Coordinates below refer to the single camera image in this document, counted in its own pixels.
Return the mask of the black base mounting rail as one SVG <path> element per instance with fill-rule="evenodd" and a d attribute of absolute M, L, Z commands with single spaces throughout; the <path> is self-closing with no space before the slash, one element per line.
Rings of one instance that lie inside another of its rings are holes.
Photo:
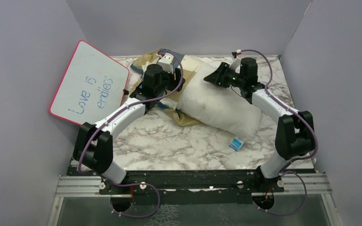
<path fill-rule="evenodd" d="M 280 177 L 270 185 L 257 186 L 253 169 L 237 170 L 130 170 L 121 183 L 115 186 L 94 175 L 78 173 L 74 167 L 67 171 L 66 179 L 77 185 L 77 193 L 92 192 L 95 197 L 108 197 L 110 204 L 125 210 L 132 205 L 156 206 L 160 204 L 251 204 L 254 195 L 283 192 Z"/>

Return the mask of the white pillow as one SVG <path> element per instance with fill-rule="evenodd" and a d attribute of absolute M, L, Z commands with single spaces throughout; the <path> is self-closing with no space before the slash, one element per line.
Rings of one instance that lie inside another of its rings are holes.
<path fill-rule="evenodd" d="M 230 88 L 204 81 L 216 67 L 192 56 L 185 56 L 181 64 L 186 84 L 178 97 L 177 109 L 204 124 L 230 132 L 243 141 L 253 139 L 260 128 L 261 110 Z"/>

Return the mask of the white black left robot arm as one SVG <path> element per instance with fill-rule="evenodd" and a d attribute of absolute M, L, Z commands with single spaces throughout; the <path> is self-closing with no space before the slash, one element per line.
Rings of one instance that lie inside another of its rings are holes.
<path fill-rule="evenodd" d="M 73 151 L 73 159 L 78 161 L 77 169 L 84 165 L 110 180 L 117 193 L 126 192 L 129 180 L 126 170 L 114 161 L 113 141 L 159 100 L 181 91 L 184 82 L 181 65 L 172 73 L 159 64 L 148 65 L 140 84 L 119 109 L 94 124 L 85 122 L 80 126 Z"/>

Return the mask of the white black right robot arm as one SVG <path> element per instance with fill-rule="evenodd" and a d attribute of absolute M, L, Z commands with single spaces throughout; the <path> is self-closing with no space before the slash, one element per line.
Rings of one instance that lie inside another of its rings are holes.
<path fill-rule="evenodd" d="M 241 96 L 260 108 L 276 124 L 275 153 L 254 172 L 253 185 L 266 191 L 291 161 L 316 147 L 313 116 L 285 105 L 265 84 L 258 81 L 258 64 L 251 57 L 235 57 L 232 64 L 222 62 L 204 81 L 222 88 L 237 87 Z"/>

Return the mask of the pink framed whiteboard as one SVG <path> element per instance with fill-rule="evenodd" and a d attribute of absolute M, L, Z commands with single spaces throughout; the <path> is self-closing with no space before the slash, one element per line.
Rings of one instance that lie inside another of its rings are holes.
<path fill-rule="evenodd" d="M 80 40 L 49 113 L 78 125 L 97 122 L 120 107 L 129 74 L 126 66 Z"/>

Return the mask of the blue white pillow tag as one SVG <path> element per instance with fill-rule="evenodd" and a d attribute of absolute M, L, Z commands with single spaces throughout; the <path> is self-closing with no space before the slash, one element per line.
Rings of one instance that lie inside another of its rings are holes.
<path fill-rule="evenodd" d="M 240 137 L 234 137 L 233 140 L 229 143 L 229 147 L 234 151 L 238 152 L 244 143 L 245 141 Z"/>

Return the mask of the aluminium frame rail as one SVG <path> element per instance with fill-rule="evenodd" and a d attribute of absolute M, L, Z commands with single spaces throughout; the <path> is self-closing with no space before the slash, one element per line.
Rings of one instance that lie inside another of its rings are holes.
<path fill-rule="evenodd" d="M 71 161 L 56 188 L 50 226 L 339 226 L 327 176 L 308 163 L 269 185 L 255 169 L 274 130 L 233 151 L 232 135 L 208 126 L 122 132 L 114 158 L 128 174 L 115 186 Z"/>

